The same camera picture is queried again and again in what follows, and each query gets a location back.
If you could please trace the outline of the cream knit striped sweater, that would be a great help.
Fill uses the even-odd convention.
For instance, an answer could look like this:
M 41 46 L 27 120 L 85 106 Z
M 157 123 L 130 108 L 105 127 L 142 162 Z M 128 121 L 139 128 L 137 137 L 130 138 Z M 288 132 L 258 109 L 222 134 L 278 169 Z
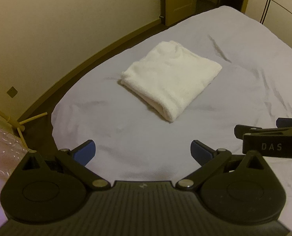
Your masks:
M 174 122 L 222 66 L 175 41 L 162 41 L 121 74 L 121 84 Z

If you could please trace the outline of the grey bed sheet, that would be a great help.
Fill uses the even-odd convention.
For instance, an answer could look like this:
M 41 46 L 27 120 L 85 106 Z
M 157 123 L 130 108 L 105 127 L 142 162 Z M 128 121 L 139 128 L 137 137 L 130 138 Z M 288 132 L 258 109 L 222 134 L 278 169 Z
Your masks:
M 59 149 L 93 140 L 88 168 L 110 182 L 177 182 L 193 140 L 240 154 L 237 124 L 292 118 L 292 49 L 222 6 L 188 18 L 82 77 L 52 113 Z

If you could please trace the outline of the wooden drying rack frame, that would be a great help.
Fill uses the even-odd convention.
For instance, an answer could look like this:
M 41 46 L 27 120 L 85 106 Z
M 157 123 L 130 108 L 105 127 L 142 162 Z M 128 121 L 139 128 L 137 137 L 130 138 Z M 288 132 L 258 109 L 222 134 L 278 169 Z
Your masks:
M 41 114 L 38 114 L 36 116 L 33 116 L 33 117 L 30 117 L 28 119 L 25 119 L 21 122 L 18 122 L 17 120 L 15 120 L 14 118 L 12 118 L 11 116 L 3 113 L 1 110 L 0 110 L 0 116 L 8 123 L 10 124 L 14 129 L 17 130 L 18 134 L 19 134 L 19 137 L 21 139 L 21 142 L 23 143 L 23 146 L 26 148 L 26 149 L 29 149 L 28 146 L 27 146 L 27 143 L 25 141 L 25 138 L 23 137 L 23 132 L 25 131 L 25 124 L 27 124 L 28 122 L 32 122 L 36 119 L 39 119 L 41 117 L 45 117 L 47 116 L 48 113 L 47 112 L 44 112 L 44 113 L 41 113 Z

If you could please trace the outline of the square wall switch plate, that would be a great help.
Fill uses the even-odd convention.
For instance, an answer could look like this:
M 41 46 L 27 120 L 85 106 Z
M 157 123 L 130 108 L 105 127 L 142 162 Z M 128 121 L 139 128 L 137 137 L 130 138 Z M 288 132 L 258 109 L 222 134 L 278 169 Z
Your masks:
M 10 98 L 14 98 L 17 95 L 18 91 L 14 86 L 12 86 L 6 93 Z

